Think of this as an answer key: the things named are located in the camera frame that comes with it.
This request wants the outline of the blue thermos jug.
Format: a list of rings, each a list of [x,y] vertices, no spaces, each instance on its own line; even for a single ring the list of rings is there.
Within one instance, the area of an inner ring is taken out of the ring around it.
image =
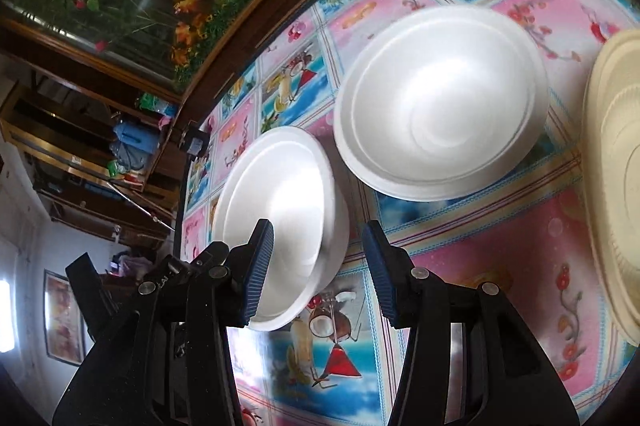
[[[148,154],[153,154],[160,142],[160,134],[154,129],[146,127],[145,125],[139,126],[136,123],[128,121],[120,121],[114,126],[114,133],[118,140],[128,145],[141,150]]]

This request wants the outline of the large white foam bowl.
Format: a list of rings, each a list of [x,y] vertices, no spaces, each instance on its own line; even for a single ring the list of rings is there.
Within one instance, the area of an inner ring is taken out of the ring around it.
[[[486,7],[419,10],[362,49],[338,89],[350,172],[413,202],[462,198],[509,174],[544,129],[549,82],[533,38]]]

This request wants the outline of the small white foam bowl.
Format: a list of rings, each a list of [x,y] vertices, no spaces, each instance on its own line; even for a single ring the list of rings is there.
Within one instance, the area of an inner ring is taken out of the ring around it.
[[[347,205],[320,141],[297,127],[257,138],[232,167],[218,199],[212,234],[238,246],[257,220],[273,225],[273,252],[248,327],[283,328],[331,283],[344,261]]]

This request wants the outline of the framed wall painting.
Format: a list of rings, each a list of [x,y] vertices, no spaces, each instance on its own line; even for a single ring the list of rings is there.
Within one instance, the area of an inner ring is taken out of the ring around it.
[[[52,271],[43,276],[44,341],[47,356],[73,366],[85,359],[84,322],[70,281]]]

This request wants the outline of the colourful printed tablecloth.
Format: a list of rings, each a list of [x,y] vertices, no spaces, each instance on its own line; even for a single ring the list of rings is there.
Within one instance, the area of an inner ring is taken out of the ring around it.
[[[582,95],[605,41],[639,22],[637,0],[318,0],[303,8],[201,120],[210,137],[186,177],[178,247],[191,258],[212,238],[232,165],[263,131],[282,124],[314,134],[329,155],[333,108],[348,67],[392,22],[422,8],[469,3],[516,20],[533,38],[550,82],[544,130],[498,183],[461,199],[393,199],[336,163],[349,209],[337,277],[290,325],[234,330],[233,370],[249,425],[383,425],[408,335],[378,310],[360,244],[375,219],[393,244],[442,279],[501,287],[544,347],[579,419],[600,423],[634,347],[608,311],[582,205],[578,148]]]

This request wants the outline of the small black table object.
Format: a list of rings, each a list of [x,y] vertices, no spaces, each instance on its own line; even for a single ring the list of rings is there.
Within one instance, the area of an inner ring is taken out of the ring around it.
[[[179,150],[186,153],[190,161],[203,157],[208,145],[209,134],[207,131],[202,131],[198,125],[193,123],[186,125],[180,137]]]

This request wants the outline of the cream plastic bowl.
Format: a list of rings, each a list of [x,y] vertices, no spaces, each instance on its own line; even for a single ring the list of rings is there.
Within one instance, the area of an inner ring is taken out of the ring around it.
[[[582,172],[591,248],[612,318],[639,344],[639,31],[606,42],[582,104]]]

